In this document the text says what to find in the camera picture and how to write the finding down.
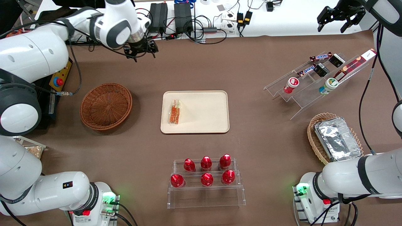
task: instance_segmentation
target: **beige tray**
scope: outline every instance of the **beige tray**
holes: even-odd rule
[[[179,124],[169,123],[172,100],[180,100]],[[165,134],[206,134],[229,131],[228,94],[214,91],[168,91],[163,94],[160,130]]]

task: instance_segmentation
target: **green led light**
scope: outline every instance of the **green led light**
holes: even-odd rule
[[[307,194],[307,189],[308,189],[308,184],[307,183],[300,183],[300,184],[298,184],[298,185],[296,185],[296,189],[299,191],[299,192],[301,192],[301,193],[304,193],[304,194]]]
[[[115,199],[116,199],[116,195],[113,192],[109,191],[109,192],[103,193],[103,196],[102,196],[103,202],[110,203],[110,202],[114,201]]]

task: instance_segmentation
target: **red bottle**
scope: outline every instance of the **red bottle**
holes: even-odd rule
[[[191,159],[184,160],[184,169],[188,172],[195,172],[195,163]]]
[[[230,185],[235,180],[235,173],[233,170],[226,170],[222,174],[221,182],[223,185]]]
[[[228,170],[230,167],[230,163],[231,163],[231,159],[230,159],[230,155],[229,154],[224,154],[221,159],[219,159],[219,166],[218,169],[225,171]]]
[[[212,186],[212,183],[213,183],[212,174],[210,174],[210,173],[204,173],[204,174],[201,176],[201,184],[202,184],[204,187],[210,187],[210,186]]]
[[[170,177],[170,183],[176,188],[184,187],[186,185],[186,181],[184,180],[183,176],[179,174],[173,174]]]
[[[210,171],[212,167],[212,161],[208,156],[204,156],[201,159],[201,171]]]

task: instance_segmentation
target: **clear acrylic stand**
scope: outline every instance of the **clear acrylic stand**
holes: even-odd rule
[[[182,188],[175,188],[169,183],[168,187],[168,209],[214,207],[214,206],[241,206],[246,204],[244,195],[244,184],[236,159],[232,159],[230,169],[235,172],[235,181],[230,185],[223,185],[221,177],[224,171],[218,170],[219,159],[212,159],[213,183],[210,187],[201,184],[200,172],[201,160],[194,160],[197,166],[196,172],[187,172],[183,168],[183,160],[173,162],[172,174],[180,174],[186,181]]]
[[[345,57],[344,54],[338,53],[337,55],[346,61],[347,58]],[[325,84],[325,81],[327,81],[327,79],[333,78],[340,69],[342,69],[344,66],[351,63],[353,60],[355,60],[358,57],[359,57],[359,55],[351,58],[350,60],[346,61],[344,64],[339,66],[338,68],[335,67],[328,60],[326,60],[324,62],[321,61],[319,63],[322,63],[330,71],[324,77],[320,77],[315,71],[310,71],[309,73],[306,73],[302,77],[299,77],[296,74],[297,72],[300,72],[313,65],[313,62],[308,61],[305,64],[301,65],[300,67],[298,67],[298,68],[292,70],[291,72],[287,73],[286,75],[280,77],[279,79],[272,82],[271,84],[267,85],[266,87],[264,87],[264,90],[268,90],[268,92],[273,97],[279,95],[286,102],[288,102],[289,100],[294,100],[297,103],[297,105],[300,107],[300,110],[290,119],[290,120],[292,120],[298,114],[305,111],[310,106],[312,106],[317,101],[319,101],[321,98],[323,98],[325,95],[322,95],[319,92],[319,88]],[[356,67],[353,71],[349,72],[344,78],[342,78],[341,81],[339,81],[338,86],[340,86],[341,84],[344,84],[346,81],[348,81],[348,79],[350,77],[352,77],[354,74],[359,72],[361,69],[363,69],[367,65],[368,65],[368,61],[363,62],[361,65]],[[292,93],[285,93],[283,91],[283,88],[286,85],[288,79],[291,77],[298,78],[299,85],[293,90]]]

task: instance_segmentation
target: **foil container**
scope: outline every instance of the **foil container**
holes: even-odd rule
[[[314,125],[314,131],[331,162],[362,156],[359,145],[344,118],[336,117],[317,122]]]

